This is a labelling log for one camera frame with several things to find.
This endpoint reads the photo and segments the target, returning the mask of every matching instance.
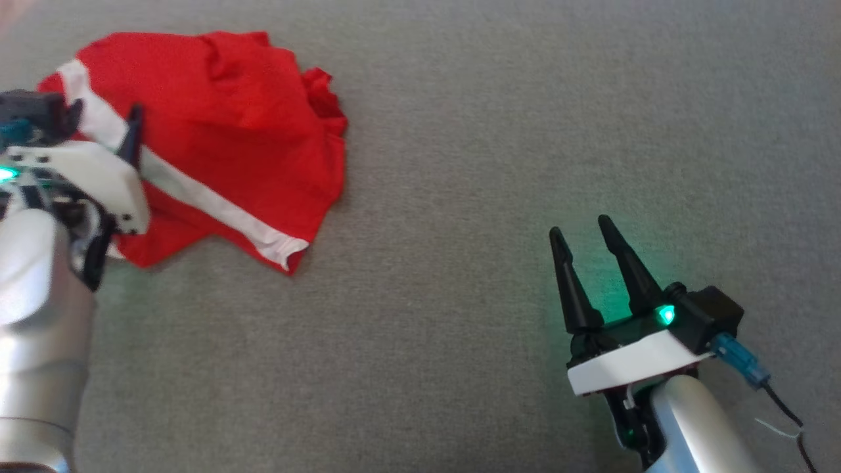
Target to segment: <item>white stripe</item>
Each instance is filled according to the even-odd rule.
[[[74,59],[58,68],[68,102],[81,98],[84,103],[79,130],[99,144],[116,150],[128,126],[111,105],[92,89],[90,75],[81,61]],[[309,243],[278,231],[238,205],[215,193],[199,181],[164,161],[148,147],[140,155],[140,174],[175,200],[191,205],[242,233],[267,260],[289,271],[288,259]]]

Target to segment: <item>white trim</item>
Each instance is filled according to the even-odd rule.
[[[87,67],[74,59],[59,67],[58,73],[64,82],[67,101],[81,98],[84,103],[79,131],[112,150],[119,148],[128,126],[111,105],[91,89]],[[260,221],[240,206],[182,173],[146,146],[141,148],[140,174],[173,199],[191,205],[242,233],[265,259],[279,264],[287,271],[289,257],[309,246],[307,241],[287,235]]]
[[[700,363],[712,353],[696,355],[668,330],[652,333],[624,347],[589,359],[567,370],[576,396],[630,385]]]

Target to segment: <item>green led light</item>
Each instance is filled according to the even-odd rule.
[[[0,167],[0,183],[4,183],[9,179],[14,179],[18,172],[10,167]]]
[[[657,320],[663,325],[674,322],[674,306],[660,306],[657,308]]]

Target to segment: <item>silver robot arm segment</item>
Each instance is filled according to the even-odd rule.
[[[73,471],[95,308],[60,221],[0,221],[0,471]]]

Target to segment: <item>gray carpet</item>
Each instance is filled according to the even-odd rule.
[[[663,283],[717,284],[742,338],[841,461],[837,2],[42,0],[0,40],[32,87],[119,30],[266,29],[336,78],[347,185],[288,278],[210,239],[113,263],[83,472],[631,472],[566,381],[547,231],[618,318],[608,213]],[[793,427],[702,378],[770,471]]]

